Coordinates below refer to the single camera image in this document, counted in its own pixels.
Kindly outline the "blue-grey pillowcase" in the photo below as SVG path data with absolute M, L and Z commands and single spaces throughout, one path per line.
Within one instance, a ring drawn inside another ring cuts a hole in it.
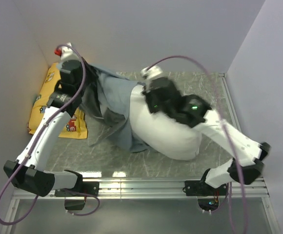
M 109 128 L 91 146 L 94 147 L 108 140 L 131 153 L 145 150 L 157 152 L 137 137 L 132 131 L 129 120 L 131 92 L 135 86 L 144 87 L 145 83 L 130 80 L 101 66 L 91 66 L 99 72 L 98 92 L 97 96 L 88 94 L 82 97 L 80 110 Z

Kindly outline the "white pillow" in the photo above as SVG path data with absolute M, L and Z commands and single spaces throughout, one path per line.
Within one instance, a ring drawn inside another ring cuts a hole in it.
M 132 131 L 144 143 L 170 159 L 194 159 L 200 152 L 202 134 L 162 112 L 150 113 L 142 91 L 143 87 L 137 85 L 131 92 L 129 120 Z

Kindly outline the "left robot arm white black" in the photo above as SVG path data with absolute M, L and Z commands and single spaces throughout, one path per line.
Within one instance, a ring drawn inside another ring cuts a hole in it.
M 60 77 L 30 142 L 16 160 L 6 161 L 3 167 L 8 184 L 42 197 L 52 190 L 67 190 L 72 196 L 78 196 L 84 189 L 79 173 L 45 171 L 54 144 L 81 104 L 88 81 L 84 60 L 61 63 Z

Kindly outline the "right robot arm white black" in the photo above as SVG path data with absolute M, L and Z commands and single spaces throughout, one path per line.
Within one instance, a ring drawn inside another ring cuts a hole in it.
M 231 156 L 227 163 L 208 169 L 201 181 L 201 191 L 211 195 L 223 184 L 236 181 L 250 185 L 261 176 L 270 145 L 246 137 L 222 119 L 219 112 L 198 95 L 182 95 L 167 77 L 146 80 L 143 90 L 150 113 L 163 112 L 176 122 L 202 133 Z

